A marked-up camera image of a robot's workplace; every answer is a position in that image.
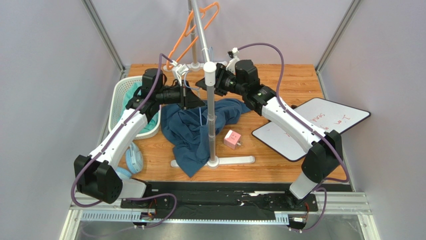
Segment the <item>dark blue t shirt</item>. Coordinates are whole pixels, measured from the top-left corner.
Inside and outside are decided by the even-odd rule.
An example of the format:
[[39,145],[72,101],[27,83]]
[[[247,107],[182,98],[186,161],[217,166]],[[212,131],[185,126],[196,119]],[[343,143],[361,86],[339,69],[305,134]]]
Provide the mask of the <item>dark blue t shirt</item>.
[[[218,135],[226,125],[237,124],[251,110],[238,99],[224,98],[215,102],[214,111],[214,131]],[[207,107],[182,110],[176,104],[166,105],[161,109],[160,126],[164,137],[174,145],[178,166],[193,177],[210,158]]]

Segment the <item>orange plastic hanger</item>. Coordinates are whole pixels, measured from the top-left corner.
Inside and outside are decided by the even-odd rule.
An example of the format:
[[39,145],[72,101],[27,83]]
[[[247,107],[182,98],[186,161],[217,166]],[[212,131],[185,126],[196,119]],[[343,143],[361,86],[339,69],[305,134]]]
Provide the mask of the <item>orange plastic hanger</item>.
[[[178,50],[178,48],[181,45],[182,41],[185,38],[189,37],[190,38],[189,45],[180,54],[180,56],[177,57],[175,60],[177,62],[181,61],[183,59],[183,57],[189,51],[191,51],[192,62],[188,65],[188,67],[192,71],[199,71],[204,66],[204,63],[201,63],[200,61],[198,61],[197,41],[199,40],[199,37],[196,36],[196,30],[197,30],[196,17],[195,17],[196,14],[194,12],[193,1],[192,0],[188,0],[187,1],[187,5],[188,5],[188,17],[186,19],[185,27],[184,27],[184,29],[183,29],[180,37],[178,38],[178,40],[174,44],[172,50],[169,52],[168,58],[171,59],[173,57],[173,55],[175,54],[175,52]],[[207,21],[207,23],[203,25],[203,29],[204,30],[206,30],[212,24],[213,20],[219,14],[221,7],[220,7],[220,4],[217,1],[214,1],[213,3],[209,4],[208,6],[206,6],[206,7],[200,7],[198,9],[198,12],[200,13],[200,19],[201,20],[204,19],[204,17],[206,16],[206,13],[210,9],[215,9],[215,12],[210,17],[210,19]]]

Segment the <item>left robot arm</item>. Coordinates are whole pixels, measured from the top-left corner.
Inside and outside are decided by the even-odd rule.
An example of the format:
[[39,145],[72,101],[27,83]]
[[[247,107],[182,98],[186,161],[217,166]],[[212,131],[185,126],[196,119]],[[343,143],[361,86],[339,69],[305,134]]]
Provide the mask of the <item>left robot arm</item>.
[[182,110],[205,106],[191,89],[179,80],[166,85],[167,77],[159,68],[149,68],[140,78],[142,85],[126,104],[121,119],[89,155],[79,155],[74,161],[75,180],[71,187],[71,199],[79,207],[75,193],[87,195],[101,202],[112,204],[118,199],[141,199],[147,184],[136,179],[121,179],[117,167],[125,151],[139,132],[160,111],[163,105],[175,105]]

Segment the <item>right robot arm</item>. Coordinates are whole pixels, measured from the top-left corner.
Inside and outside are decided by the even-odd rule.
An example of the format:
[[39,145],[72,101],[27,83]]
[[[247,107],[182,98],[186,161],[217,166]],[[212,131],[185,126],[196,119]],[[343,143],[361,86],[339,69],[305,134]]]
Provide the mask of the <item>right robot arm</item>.
[[196,83],[198,87],[219,96],[228,92],[241,96],[250,110],[275,123],[304,150],[302,172],[289,187],[291,198],[305,199],[330,173],[343,165],[341,135],[336,130],[324,131],[316,127],[285,105],[277,90],[260,82],[258,69],[251,60],[237,61],[234,71],[209,61],[203,70],[204,80]]

